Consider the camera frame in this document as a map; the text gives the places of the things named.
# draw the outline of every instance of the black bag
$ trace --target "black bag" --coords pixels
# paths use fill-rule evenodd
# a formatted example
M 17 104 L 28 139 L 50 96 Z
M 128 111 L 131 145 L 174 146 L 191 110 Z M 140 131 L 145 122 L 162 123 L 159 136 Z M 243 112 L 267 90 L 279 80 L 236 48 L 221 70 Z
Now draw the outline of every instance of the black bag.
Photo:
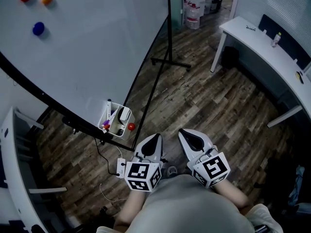
M 239 56 L 239 51 L 234 47 L 225 47 L 222 55 L 221 65 L 227 69 L 236 67 L 239 62 Z

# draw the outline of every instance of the desk leg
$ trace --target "desk leg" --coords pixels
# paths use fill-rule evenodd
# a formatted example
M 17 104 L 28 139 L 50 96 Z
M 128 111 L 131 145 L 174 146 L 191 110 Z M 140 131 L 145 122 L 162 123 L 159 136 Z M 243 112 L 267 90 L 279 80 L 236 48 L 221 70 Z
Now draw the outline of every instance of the desk leg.
M 29 189 L 30 194 L 47 194 L 47 193 L 60 193 L 67 192 L 67 188 L 48 188 L 48 189 Z
M 285 119 L 291 117 L 292 115 L 296 114 L 297 112 L 299 112 L 301 110 L 302 110 L 302 107 L 300 105 L 295 106 L 293 109 L 289 110 L 285 114 L 283 114 L 283 115 L 279 116 L 278 118 L 274 119 L 273 121 L 269 122 L 267 124 L 268 128 L 271 128 L 271 127 L 277 125 L 278 123 L 284 121 Z
M 29 162 L 29 161 L 33 160 L 33 157 L 27 156 L 27 155 L 21 154 L 21 153 L 18 154 L 18 157 L 21 161 L 25 161 L 25 162 Z
M 32 120 L 31 118 L 29 118 L 29 117 L 23 115 L 22 113 L 20 113 L 20 112 L 18 112 L 18 111 L 15 111 L 15 115 L 16 115 L 17 117 L 19 117 L 20 119 L 22 119 L 22 120 L 28 122 L 29 124 L 32 124 L 32 125 L 34 125 L 34 126 L 40 128 L 40 129 L 44 129 L 44 126 L 43 126 L 42 124 L 37 123 L 36 121 Z
M 217 52 L 216 52 L 216 55 L 215 55 L 215 58 L 214 58 L 214 61 L 213 61 L 213 64 L 212 64 L 212 67 L 210 69 L 211 72 L 214 72 L 215 71 L 215 68 L 216 68 L 216 65 L 218 63 L 218 60 L 219 60 L 219 57 L 220 57 L 220 54 L 222 53 L 222 50 L 223 50 L 223 46 L 224 46 L 224 43 L 225 43 L 225 38 L 227 37 L 227 35 L 225 33 L 222 34 L 222 37 L 220 39 L 220 42 L 219 42 L 219 46 L 217 48 Z
M 25 150 L 25 151 L 30 151 L 30 148 L 24 146 L 24 145 L 21 145 L 21 144 L 16 144 L 17 148 L 20 149 L 20 150 Z
M 26 139 L 26 138 L 24 138 L 24 137 L 18 136 L 18 135 L 16 136 L 16 139 L 21 140 L 21 141 L 24 141 L 24 142 L 31 143 L 30 140 L 28 140 L 28 139 Z
M 282 95 L 279 97 L 279 99 L 277 100 L 276 103 L 277 103 L 277 104 L 282 103 L 282 102 L 286 99 L 287 94 L 288 94 L 288 89 L 286 89 L 286 90 L 282 93 Z

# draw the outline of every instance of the cable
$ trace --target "cable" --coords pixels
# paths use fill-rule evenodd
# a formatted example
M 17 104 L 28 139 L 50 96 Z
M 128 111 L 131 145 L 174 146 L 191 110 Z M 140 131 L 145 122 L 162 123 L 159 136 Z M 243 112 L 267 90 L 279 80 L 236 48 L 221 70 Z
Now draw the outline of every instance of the cable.
M 211 149 L 215 149 L 218 152 L 218 147 L 216 145 L 213 145 Z
M 121 201 L 121 200 L 127 200 L 127 199 L 120 199 L 120 200 L 110 200 L 110 199 L 108 199 L 108 198 L 105 196 L 105 194 L 102 192 L 101 185 L 102 185 L 102 183 L 100 183 L 100 185 L 99 185 L 99 190 L 100 190 L 100 192 L 101 192 L 102 195 L 105 197 L 105 199 L 109 200 L 110 202 L 118 202 L 118 201 Z
M 149 163 L 155 163 L 155 162 L 153 162 L 153 161 L 151 161 L 151 160 L 149 160 L 149 159 L 142 159 L 143 161 L 149 161 Z
M 117 147 L 117 149 L 119 150 L 120 154 L 121 154 L 121 159 L 123 159 L 123 155 L 122 155 L 122 152 L 121 150 Z
M 98 152 L 98 154 L 101 156 L 101 157 L 103 157 L 106 161 L 107 161 L 107 170 L 108 170 L 108 173 L 110 174 L 110 175 L 115 175 L 115 176 L 119 176 L 119 174 L 117 174 L 117 173 L 111 173 L 110 171 L 109 171 L 109 161 L 99 152 L 99 148 L 98 148 L 98 145 L 97 145 L 97 141 L 96 141 L 96 138 L 94 137 L 94 140 L 95 140 L 95 143 L 96 143 L 96 147 L 97 147 L 97 152 Z

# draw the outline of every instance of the whiteboard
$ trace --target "whiteboard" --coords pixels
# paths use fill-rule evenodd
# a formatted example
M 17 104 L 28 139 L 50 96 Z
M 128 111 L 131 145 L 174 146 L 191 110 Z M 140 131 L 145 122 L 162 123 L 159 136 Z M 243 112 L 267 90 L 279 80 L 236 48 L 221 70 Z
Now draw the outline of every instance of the whiteboard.
M 123 104 L 168 15 L 167 0 L 0 0 L 0 51 L 47 95 L 97 126 Z M 33 25 L 43 22 L 41 36 Z

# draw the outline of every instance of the marker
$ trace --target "marker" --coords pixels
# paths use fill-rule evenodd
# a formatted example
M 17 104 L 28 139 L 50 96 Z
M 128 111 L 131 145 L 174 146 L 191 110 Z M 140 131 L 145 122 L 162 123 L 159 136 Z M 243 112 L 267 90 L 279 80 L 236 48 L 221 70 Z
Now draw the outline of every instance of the marker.
M 110 122 L 115 118 L 116 114 L 117 114 L 116 111 L 115 111 L 114 113 L 111 114 L 111 116 L 110 116 Z
M 103 122 L 103 126 L 107 125 L 109 123 L 110 120 L 106 120 L 105 122 Z
M 107 102 L 107 120 L 110 120 L 111 116 L 111 99 L 108 99 Z

